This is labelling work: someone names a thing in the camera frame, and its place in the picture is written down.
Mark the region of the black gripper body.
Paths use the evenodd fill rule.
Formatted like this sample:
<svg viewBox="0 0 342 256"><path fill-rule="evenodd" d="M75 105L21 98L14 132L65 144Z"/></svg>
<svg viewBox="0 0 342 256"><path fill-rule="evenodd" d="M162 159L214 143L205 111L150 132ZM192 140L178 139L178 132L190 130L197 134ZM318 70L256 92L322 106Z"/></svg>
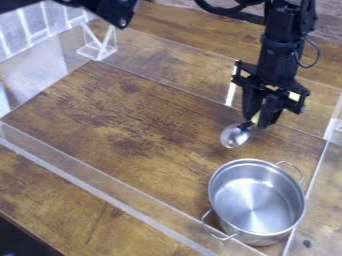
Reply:
<svg viewBox="0 0 342 256"><path fill-rule="evenodd" d="M257 64L241 60L236 62L237 73L233 83L242 88L253 87L264 90L265 98L270 94L286 97L284 110L300 114L305 107L305 100L310 96L309 89L296 80L305 40L270 39L266 35L261 39L262 48Z"/></svg>

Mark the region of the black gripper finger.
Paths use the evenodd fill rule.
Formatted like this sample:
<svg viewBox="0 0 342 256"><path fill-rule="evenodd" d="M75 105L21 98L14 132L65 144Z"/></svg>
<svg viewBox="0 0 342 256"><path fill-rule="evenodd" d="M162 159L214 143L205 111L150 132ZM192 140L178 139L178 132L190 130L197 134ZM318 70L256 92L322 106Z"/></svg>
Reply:
<svg viewBox="0 0 342 256"><path fill-rule="evenodd" d="M264 103L264 90L253 87L244 88L242 94L242 110L246 120L252 120L256 114L261 111Z"/></svg>
<svg viewBox="0 0 342 256"><path fill-rule="evenodd" d="M265 129L274 125L286 107L286 97L277 94L270 94L265 98L261 108L261 116L258 127Z"/></svg>

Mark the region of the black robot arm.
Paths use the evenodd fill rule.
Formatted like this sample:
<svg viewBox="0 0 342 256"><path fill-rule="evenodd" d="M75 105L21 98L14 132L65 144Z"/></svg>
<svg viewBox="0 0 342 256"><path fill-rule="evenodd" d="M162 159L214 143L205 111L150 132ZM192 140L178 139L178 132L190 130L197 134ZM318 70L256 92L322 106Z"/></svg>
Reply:
<svg viewBox="0 0 342 256"><path fill-rule="evenodd" d="M233 83L242 88L242 130L256 126L261 129L274 125L284 111L301 114L310 90L296 80L302 63L305 45L312 43L309 33L316 29L316 0L234 0L236 6L224 8L206 0L194 0L206 12L261 23L258 62L236 62Z"/></svg>

